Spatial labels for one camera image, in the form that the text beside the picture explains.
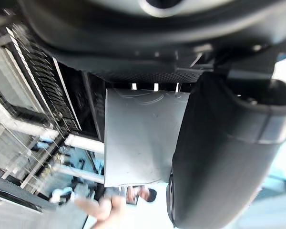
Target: black plastic cover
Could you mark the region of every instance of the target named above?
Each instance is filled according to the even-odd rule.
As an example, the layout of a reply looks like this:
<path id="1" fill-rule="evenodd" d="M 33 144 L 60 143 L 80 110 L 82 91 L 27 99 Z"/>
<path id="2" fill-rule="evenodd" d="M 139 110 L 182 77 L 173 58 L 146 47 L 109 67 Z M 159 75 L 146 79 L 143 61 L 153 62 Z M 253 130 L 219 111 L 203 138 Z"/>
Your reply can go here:
<path id="1" fill-rule="evenodd" d="M 237 96 L 204 75 L 190 95 L 173 157 L 180 229 L 221 229 L 256 196 L 286 133 L 286 84 L 259 98 Z"/>

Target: dark hair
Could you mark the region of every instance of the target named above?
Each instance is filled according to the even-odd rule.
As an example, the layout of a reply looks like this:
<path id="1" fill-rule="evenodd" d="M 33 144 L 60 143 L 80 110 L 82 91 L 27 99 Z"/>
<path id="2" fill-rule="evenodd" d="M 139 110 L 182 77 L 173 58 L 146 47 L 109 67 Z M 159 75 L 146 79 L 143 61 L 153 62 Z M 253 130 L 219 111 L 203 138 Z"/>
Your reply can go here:
<path id="1" fill-rule="evenodd" d="M 154 202 L 154 200 L 157 197 L 157 191 L 152 188 L 149 188 L 148 190 L 149 190 L 149 197 L 147 199 L 147 202 L 149 203 Z"/>

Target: mesh grille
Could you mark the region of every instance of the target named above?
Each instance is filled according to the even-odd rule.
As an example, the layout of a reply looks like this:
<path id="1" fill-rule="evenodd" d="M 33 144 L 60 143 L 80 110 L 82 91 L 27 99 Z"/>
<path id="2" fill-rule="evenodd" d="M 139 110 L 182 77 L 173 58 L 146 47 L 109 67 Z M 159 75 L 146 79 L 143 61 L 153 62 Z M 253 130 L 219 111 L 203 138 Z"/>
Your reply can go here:
<path id="1" fill-rule="evenodd" d="M 93 73 L 111 83 L 194 83 L 201 73 Z"/>

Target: gray plastic panel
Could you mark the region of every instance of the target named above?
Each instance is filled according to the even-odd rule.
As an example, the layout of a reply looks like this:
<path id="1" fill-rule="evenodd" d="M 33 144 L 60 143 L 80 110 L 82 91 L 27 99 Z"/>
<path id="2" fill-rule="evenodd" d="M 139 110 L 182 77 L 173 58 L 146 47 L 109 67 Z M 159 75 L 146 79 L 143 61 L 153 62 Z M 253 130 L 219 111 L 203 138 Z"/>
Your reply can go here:
<path id="1" fill-rule="evenodd" d="M 105 186 L 168 182 L 189 93 L 108 89 Z"/>

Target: white pipe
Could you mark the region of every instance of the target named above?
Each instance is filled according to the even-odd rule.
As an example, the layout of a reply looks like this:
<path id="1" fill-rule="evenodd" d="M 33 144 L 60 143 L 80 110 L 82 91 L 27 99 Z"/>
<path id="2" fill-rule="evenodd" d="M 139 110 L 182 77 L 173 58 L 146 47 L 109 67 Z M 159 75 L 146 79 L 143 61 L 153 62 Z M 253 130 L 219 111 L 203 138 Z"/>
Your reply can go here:
<path id="1" fill-rule="evenodd" d="M 64 165 L 55 165 L 53 171 L 104 184 L 104 176 Z"/>
<path id="2" fill-rule="evenodd" d="M 81 137 L 77 135 L 69 135 L 65 140 L 67 146 L 73 146 L 81 149 L 93 151 L 95 153 L 104 154 L 105 145 L 103 142 Z"/>
<path id="3" fill-rule="evenodd" d="M 14 119 L 0 103 L 0 123 L 11 130 L 16 130 L 28 135 L 48 137 L 55 139 L 59 134 L 56 130 L 45 128 L 39 125 L 30 124 L 18 119 Z"/>

